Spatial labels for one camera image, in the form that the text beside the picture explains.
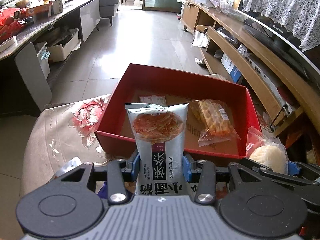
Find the white bun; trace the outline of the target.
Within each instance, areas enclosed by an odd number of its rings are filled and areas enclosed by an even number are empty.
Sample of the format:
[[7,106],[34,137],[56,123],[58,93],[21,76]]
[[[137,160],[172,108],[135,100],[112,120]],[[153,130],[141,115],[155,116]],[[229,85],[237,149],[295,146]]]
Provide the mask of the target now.
[[288,157],[285,146],[276,137],[267,137],[251,126],[247,131],[246,157],[272,169],[287,174]]

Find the grey spicy noodle snack bag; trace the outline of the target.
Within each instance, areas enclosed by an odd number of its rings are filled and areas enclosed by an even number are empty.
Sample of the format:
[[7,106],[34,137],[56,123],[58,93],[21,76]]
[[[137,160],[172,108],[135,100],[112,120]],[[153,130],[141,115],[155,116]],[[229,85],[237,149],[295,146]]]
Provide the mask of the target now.
[[183,152],[188,104],[125,104],[140,156],[136,194],[180,196],[187,189]]

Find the yellow waffle snack bag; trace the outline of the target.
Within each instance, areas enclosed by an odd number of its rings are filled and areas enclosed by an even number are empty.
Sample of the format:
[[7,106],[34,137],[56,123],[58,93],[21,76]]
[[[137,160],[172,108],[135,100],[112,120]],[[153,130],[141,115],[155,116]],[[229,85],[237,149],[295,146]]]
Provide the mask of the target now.
[[222,101],[212,99],[189,102],[189,109],[204,127],[198,139],[200,147],[240,139],[225,106]]

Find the white red striped snack packet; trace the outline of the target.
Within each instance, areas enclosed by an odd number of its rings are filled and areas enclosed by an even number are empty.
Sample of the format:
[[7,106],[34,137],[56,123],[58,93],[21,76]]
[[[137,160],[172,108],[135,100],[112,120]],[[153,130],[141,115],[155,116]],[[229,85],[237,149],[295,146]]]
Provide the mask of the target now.
[[155,105],[161,105],[164,107],[167,106],[167,102],[164,96],[157,96],[157,95],[140,96],[139,101],[140,103],[155,104]]

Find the white Kaprons wafer pack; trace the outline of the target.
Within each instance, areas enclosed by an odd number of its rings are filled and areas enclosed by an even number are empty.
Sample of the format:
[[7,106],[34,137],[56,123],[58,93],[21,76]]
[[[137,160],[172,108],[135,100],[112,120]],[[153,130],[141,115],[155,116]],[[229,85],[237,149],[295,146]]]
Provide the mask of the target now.
[[186,189],[187,189],[187,193],[189,194],[191,199],[195,198],[195,194],[197,192],[198,189],[198,183],[189,183],[186,182]]

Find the purple snack bag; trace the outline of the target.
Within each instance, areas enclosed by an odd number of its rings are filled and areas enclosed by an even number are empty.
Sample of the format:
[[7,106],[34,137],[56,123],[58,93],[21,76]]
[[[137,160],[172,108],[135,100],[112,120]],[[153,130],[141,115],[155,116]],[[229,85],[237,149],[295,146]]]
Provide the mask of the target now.
[[104,182],[103,187],[99,190],[98,196],[101,199],[107,199],[108,198],[108,187],[107,182]]

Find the silver chicken gizzard snack bag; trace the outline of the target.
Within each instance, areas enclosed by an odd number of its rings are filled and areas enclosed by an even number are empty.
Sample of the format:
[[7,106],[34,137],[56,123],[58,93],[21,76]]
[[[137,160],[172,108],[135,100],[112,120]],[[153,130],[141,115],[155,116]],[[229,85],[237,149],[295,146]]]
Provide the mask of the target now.
[[56,179],[57,177],[69,172],[70,170],[80,166],[82,164],[79,157],[74,157],[69,162],[67,162],[63,167],[61,167],[55,174],[53,175],[52,179]]

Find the red cardboard box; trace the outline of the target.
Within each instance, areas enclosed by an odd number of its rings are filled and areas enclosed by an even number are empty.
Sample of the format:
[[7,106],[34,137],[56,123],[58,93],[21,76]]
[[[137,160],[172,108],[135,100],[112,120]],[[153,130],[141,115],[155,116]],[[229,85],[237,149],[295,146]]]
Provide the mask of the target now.
[[179,70],[130,64],[95,130],[103,150],[169,169],[185,153],[216,166],[246,155],[249,128],[259,121],[246,87]]

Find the floral beige tablecloth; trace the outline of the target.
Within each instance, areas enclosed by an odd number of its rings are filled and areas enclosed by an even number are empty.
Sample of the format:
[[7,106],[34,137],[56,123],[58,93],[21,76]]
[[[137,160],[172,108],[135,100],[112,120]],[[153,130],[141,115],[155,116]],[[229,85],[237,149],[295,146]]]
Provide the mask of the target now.
[[[74,157],[82,163],[102,167],[117,159],[106,153],[95,130],[112,94],[47,109],[35,122],[23,162],[22,194],[47,184]],[[136,194],[136,182],[125,186]]]

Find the black television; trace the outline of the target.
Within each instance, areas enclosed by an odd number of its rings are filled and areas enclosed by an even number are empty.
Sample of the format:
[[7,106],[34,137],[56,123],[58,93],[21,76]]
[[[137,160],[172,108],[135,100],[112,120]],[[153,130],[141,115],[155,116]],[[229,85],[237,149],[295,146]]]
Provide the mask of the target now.
[[300,40],[283,26],[258,12],[237,12],[244,15],[244,28],[259,42],[275,53],[300,77],[310,83],[319,83],[319,46],[305,52]]

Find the wooden TV console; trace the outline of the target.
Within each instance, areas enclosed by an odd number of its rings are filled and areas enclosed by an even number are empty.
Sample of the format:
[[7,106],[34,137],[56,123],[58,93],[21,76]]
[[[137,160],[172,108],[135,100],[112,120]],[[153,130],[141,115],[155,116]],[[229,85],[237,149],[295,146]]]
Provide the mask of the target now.
[[[253,91],[266,109],[268,115],[280,127],[277,132],[282,133],[287,127],[301,115],[306,114],[313,127],[319,130],[319,95],[307,84],[293,69],[283,62],[275,53],[250,35],[241,22],[218,12],[215,9],[207,11],[204,7],[191,1],[186,1],[181,18],[185,29],[194,33],[196,30],[208,31],[210,41],[205,50],[202,51],[205,62],[210,72],[221,70],[222,65],[214,66],[217,60],[213,58],[213,50],[221,49],[240,70],[244,79],[252,87]],[[237,49],[223,38],[218,32],[218,27],[224,27],[250,53],[263,62],[267,69],[289,90],[290,95],[298,102],[298,107],[291,115],[286,115],[282,105],[278,101],[272,89],[251,66],[250,62],[237,51]]]

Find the white paper bag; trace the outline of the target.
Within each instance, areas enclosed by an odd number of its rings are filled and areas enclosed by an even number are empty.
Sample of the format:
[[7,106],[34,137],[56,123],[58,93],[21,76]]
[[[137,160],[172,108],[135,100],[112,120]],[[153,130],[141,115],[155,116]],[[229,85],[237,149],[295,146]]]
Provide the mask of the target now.
[[200,31],[195,31],[194,39],[192,42],[193,47],[201,47],[201,48],[206,48],[209,43],[209,38],[206,34],[200,32]]

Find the cardboard box under table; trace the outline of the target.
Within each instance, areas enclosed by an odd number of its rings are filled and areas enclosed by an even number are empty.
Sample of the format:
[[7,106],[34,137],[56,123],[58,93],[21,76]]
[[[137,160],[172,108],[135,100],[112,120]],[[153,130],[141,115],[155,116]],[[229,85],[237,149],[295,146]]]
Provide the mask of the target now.
[[48,47],[48,51],[50,52],[49,60],[53,62],[65,61],[71,52],[80,48],[80,45],[79,29],[69,29],[67,36],[62,41]]

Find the white lace cover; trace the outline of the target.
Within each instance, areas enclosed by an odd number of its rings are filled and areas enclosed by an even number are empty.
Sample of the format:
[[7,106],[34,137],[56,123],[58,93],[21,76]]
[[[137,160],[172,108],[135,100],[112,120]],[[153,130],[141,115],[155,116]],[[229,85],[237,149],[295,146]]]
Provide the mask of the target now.
[[243,0],[242,11],[258,12],[300,40],[300,49],[319,46],[319,0]]

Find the grey sofa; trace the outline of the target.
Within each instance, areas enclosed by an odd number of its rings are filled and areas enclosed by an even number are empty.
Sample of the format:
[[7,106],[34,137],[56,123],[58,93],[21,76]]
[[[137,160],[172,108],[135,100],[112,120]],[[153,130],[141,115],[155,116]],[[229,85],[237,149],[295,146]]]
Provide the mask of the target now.
[[113,17],[118,11],[120,0],[99,0],[100,17],[109,19],[110,25],[113,25]]

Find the red plastic bag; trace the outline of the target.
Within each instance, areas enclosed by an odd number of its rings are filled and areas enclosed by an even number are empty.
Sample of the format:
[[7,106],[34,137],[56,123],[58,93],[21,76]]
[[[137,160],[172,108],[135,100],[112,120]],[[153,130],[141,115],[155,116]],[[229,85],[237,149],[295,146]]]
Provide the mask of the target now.
[[25,16],[26,9],[20,8],[2,8],[1,9],[1,43],[18,34],[26,26],[22,20]]

